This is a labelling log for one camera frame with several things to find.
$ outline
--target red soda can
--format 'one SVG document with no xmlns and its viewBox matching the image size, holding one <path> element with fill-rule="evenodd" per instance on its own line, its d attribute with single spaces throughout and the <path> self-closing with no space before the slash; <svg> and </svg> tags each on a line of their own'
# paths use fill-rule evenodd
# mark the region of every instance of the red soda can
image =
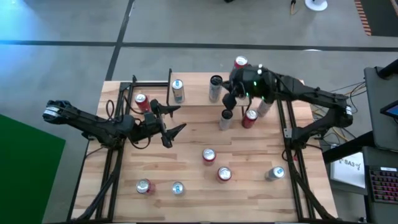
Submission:
<svg viewBox="0 0 398 224">
<path fill-rule="evenodd" d="M 244 128 L 251 128 L 257 120 L 257 112 L 255 110 L 248 110 L 242 119 L 242 126 Z"/>
<path fill-rule="evenodd" d="M 150 195 L 155 192 L 155 184 L 151 183 L 148 179 L 141 179 L 138 180 L 136 189 L 140 194 Z"/>
<path fill-rule="evenodd" d="M 149 100 L 148 97 L 145 94 L 138 94 L 134 100 L 137 103 L 138 108 L 141 110 L 141 112 L 146 112 L 146 111 L 150 111 L 150 104 L 149 104 Z"/>
<path fill-rule="evenodd" d="M 214 164 L 216 160 L 216 152 L 212 149 L 205 149 L 203 150 L 203 164 L 206 166 L 211 166 Z"/>
<path fill-rule="evenodd" d="M 243 68 L 246 65 L 248 65 L 248 59 L 243 56 L 237 56 L 235 61 L 234 61 L 234 67 L 232 70 Z"/>
<path fill-rule="evenodd" d="M 220 183 L 229 181 L 232 177 L 232 171 L 228 167 L 220 167 L 217 171 L 217 180 Z"/>
</svg>

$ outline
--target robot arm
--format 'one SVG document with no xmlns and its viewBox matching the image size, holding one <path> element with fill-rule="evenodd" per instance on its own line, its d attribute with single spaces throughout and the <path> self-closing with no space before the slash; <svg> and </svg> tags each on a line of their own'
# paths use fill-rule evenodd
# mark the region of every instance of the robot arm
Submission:
<svg viewBox="0 0 398 224">
<path fill-rule="evenodd" d="M 162 114 L 171 113 L 180 107 L 162 106 L 157 100 L 152 100 L 150 105 L 153 112 L 144 113 L 144 121 L 137 124 L 137 119 L 129 114 L 114 119 L 104 119 L 79 110 L 69 101 L 50 100 L 43 113 L 43 119 L 52 124 L 69 124 L 83 131 L 81 135 L 87 139 L 89 136 L 94 136 L 105 147 L 117 149 L 122 146 L 123 139 L 128 138 L 131 144 L 135 144 L 161 133 L 163 145 L 170 148 L 172 140 L 186 124 L 166 130 Z"/>
<path fill-rule="evenodd" d="M 292 147 L 304 148 L 310 136 L 323 136 L 331 127 L 345 128 L 353 123 L 351 107 L 346 102 L 347 96 L 306 86 L 296 78 L 275 73 L 262 65 L 248 65 L 233 70 L 223 87 L 229 92 L 223 98 L 223 103 L 229 110 L 236 106 L 236 97 L 262 98 L 268 104 L 272 104 L 275 99 L 302 100 L 329 108 L 325 117 L 304 128 L 292 129 Z"/>
</svg>

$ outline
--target can lid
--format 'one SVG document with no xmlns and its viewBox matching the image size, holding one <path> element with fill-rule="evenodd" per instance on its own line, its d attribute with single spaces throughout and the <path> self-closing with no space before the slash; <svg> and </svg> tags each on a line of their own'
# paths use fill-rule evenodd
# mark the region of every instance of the can lid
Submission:
<svg viewBox="0 0 398 224">
<path fill-rule="evenodd" d="M 179 90 L 183 87 L 183 83 L 181 80 L 174 80 L 172 86 L 173 86 L 173 89 Z"/>
<path fill-rule="evenodd" d="M 221 116 L 224 119 L 231 119 L 233 114 L 232 114 L 232 111 L 230 111 L 230 110 L 223 110 L 223 112 L 221 112 Z"/>
<path fill-rule="evenodd" d="M 203 158 L 207 161 L 212 161 L 216 158 L 216 152 L 212 149 L 205 149 L 203 150 Z"/>
<path fill-rule="evenodd" d="M 285 175 L 285 170 L 283 169 L 283 167 L 275 167 L 274 175 L 276 177 L 282 178 Z"/>
<path fill-rule="evenodd" d="M 257 112 L 255 110 L 248 110 L 248 112 L 246 112 L 246 116 L 249 119 L 256 119 L 257 118 Z"/>
<path fill-rule="evenodd" d="M 220 167 L 218 169 L 218 176 L 221 180 L 229 180 L 232 176 L 232 172 L 228 167 Z"/>
<path fill-rule="evenodd" d="M 213 85 L 221 85 L 223 82 L 223 77 L 219 76 L 219 75 L 213 75 L 210 78 L 210 83 Z"/>
<path fill-rule="evenodd" d="M 136 102 L 137 102 L 137 103 L 142 103 L 142 102 L 144 102 L 146 99 L 147 99 L 147 96 L 144 95 L 144 94 L 142 94 L 142 93 L 140 93 L 140 94 L 138 94 L 138 95 L 136 96 Z"/>
<path fill-rule="evenodd" d="M 182 194 L 184 191 L 184 185 L 181 182 L 174 182 L 172 191 L 173 194 Z"/>
<path fill-rule="evenodd" d="M 235 59 L 235 62 L 238 65 L 242 65 L 243 66 L 243 65 L 248 63 L 248 59 L 246 57 L 243 57 L 243 56 L 237 56 L 236 59 Z"/>
<path fill-rule="evenodd" d="M 149 181 L 146 179 L 142 179 L 142 180 L 138 180 L 136 189 L 137 189 L 138 193 L 145 193 L 148 191 L 149 186 L 150 186 Z"/>
</svg>

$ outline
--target table leg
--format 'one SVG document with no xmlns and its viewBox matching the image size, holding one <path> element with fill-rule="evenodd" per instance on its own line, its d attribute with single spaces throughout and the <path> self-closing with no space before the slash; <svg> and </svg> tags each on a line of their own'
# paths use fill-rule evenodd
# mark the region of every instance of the table leg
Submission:
<svg viewBox="0 0 398 224">
<path fill-rule="evenodd" d="M 373 131 L 323 153 L 325 164 L 362 151 L 363 146 L 374 146 Z"/>
</svg>

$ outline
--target soda can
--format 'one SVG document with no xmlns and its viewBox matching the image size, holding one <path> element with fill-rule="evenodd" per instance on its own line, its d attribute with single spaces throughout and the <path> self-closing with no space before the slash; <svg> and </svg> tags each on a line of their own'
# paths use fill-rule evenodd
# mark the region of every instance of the soda can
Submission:
<svg viewBox="0 0 398 224">
<path fill-rule="evenodd" d="M 140 194 L 153 194 L 155 192 L 155 184 L 151 183 L 148 179 L 141 179 L 138 180 L 136 189 Z"/>
<path fill-rule="evenodd" d="M 212 149 L 205 149 L 202 153 L 203 164 L 206 166 L 211 166 L 216 160 L 216 152 Z"/>
<path fill-rule="evenodd" d="M 268 104 L 266 102 L 261 101 L 259 107 L 257 108 L 257 115 L 260 118 L 263 118 L 269 111 L 269 109 L 271 109 L 272 104 Z"/>
<path fill-rule="evenodd" d="M 220 98 L 221 86 L 223 84 L 223 78 L 219 75 L 213 75 L 210 78 L 210 89 L 209 89 L 209 99 L 212 103 L 215 103 Z"/>
<path fill-rule="evenodd" d="M 185 193 L 185 187 L 181 182 L 174 182 L 172 192 L 176 196 L 181 196 Z"/>
<path fill-rule="evenodd" d="M 277 179 L 281 179 L 285 176 L 285 170 L 283 167 L 274 167 L 268 172 L 266 172 L 266 180 L 274 181 Z"/>
<path fill-rule="evenodd" d="M 229 181 L 232 177 L 232 171 L 228 167 L 220 167 L 217 171 L 217 180 L 220 183 Z"/>
<path fill-rule="evenodd" d="M 223 112 L 221 112 L 219 126 L 222 131 L 227 130 L 231 126 L 232 115 L 232 111 L 230 110 L 223 110 Z"/>
<path fill-rule="evenodd" d="M 147 112 L 150 111 L 150 104 L 149 104 L 149 100 L 148 97 L 145 94 L 138 94 L 134 100 L 137 103 L 138 108 L 141 110 L 141 112 Z"/>
<path fill-rule="evenodd" d="M 255 110 L 248 110 L 242 119 L 242 126 L 244 128 L 251 128 L 257 120 L 257 112 Z"/>
<path fill-rule="evenodd" d="M 172 83 L 172 89 L 174 94 L 174 100 L 176 103 L 182 103 L 185 100 L 184 95 L 184 84 L 181 80 L 174 80 Z"/>
<path fill-rule="evenodd" d="M 232 70 L 243 68 L 246 65 L 248 65 L 248 59 L 243 56 L 237 56 L 235 61 L 234 61 L 234 67 Z"/>
</svg>

